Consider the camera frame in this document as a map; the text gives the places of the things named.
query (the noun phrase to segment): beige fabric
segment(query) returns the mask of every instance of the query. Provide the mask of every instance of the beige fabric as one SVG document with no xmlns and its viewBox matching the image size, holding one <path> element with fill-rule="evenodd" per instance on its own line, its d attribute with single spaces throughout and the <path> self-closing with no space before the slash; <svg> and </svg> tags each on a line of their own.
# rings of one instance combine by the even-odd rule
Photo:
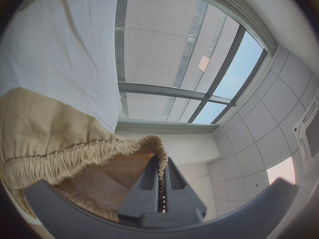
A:
<svg viewBox="0 0 319 239">
<path fill-rule="evenodd" d="M 152 134 L 138 141 L 126 139 L 108 132 L 88 114 L 22 88 L 10 90 L 0 97 L 1 179 L 21 208 L 31 216 L 35 215 L 22 190 L 45 180 L 56 185 L 57 190 L 86 210 L 117 220 L 114 208 L 119 201 L 114 200 L 128 192 L 141 173 L 142 164 L 147 163 L 147 158 L 141 159 L 144 161 L 137 166 L 135 173 L 131 173 L 131 177 L 130 172 L 121 177 L 121 170 L 112 169 L 112 165 L 107 164 L 115 156 L 134 154 L 148 155 L 150 158 L 150 153 L 159 157 L 160 192 L 163 192 L 167 153 L 160 137 Z M 125 166 L 132 160 L 114 159 L 114 167 L 120 167 L 120 163 Z M 75 178 L 89 166 L 92 167 L 80 178 Z M 103 176 L 106 176 L 108 184 L 114 179 L 127 190 L 120 189 L 114 182 L 113 188 L 117 189 L 117 193 L 111 199 L 105 190 L 90 194 L 91 189 L 81 186 L 81 179 L 84 184 L 90 185 L 90 177 Z"/>
</svg>

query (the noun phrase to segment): air conditioner vent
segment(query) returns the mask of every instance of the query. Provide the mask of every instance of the air conditioner vent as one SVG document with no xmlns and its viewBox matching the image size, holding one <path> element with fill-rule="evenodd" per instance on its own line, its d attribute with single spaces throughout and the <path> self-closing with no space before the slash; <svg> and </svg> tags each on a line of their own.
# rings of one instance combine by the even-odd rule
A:
<svg viewBox="0 0 319 239">
<path fill-rule="evenodd" d="M 319 152 L 319 110 L 306 129 L 306 137 L 311 157 L 315 157 Z"/>
<path fill-rule="evenodd" d="M 292 130 L 298 142 L 306 176 L 319 163 L 319 89 Z"/>
</svg>

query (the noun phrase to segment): white wall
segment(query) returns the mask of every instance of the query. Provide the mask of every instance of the white wall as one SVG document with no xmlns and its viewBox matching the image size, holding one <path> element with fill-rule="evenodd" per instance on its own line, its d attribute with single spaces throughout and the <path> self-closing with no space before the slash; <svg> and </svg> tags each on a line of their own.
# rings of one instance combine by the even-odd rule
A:
<svg viewBox="0 0 319 239">
<path fill-rule="evenodd" d="M 277 42 L 300 58 L 319 78 L 319 45 L 293 0 L 244 0 L 265 22 Z"/>
<path fill-rule="evenodd" d="M 216 218 L 214 195 L 206 164 L 178 165 L 178 169 L 207 207 L 204 221 Z"/>
<path fill-rule="evenodd" d="M 269 184 L 266 169 L 288 157 L 293 159 L 300 189 L 268 238 L 277 236 L 304 208 L 317 186 L 319 166 L 304 176 L 292 127 L 305 113 L 318 87 L 319 81 L 311 70 L 281 48 L 252 97 L 213 133 L 221 155 L 218 161 L 208 164 L 217 216 L 256 197 Z"/>
<path fill-rule="evenodd" d="M 142 133 L 117 130 L 116 134 L 138 140 Z M 176 165 L 207 163 L 220 157 L 216 142 L 210 133 L 202 134 L 159 134 L 168 155 Z"/>
</svg>

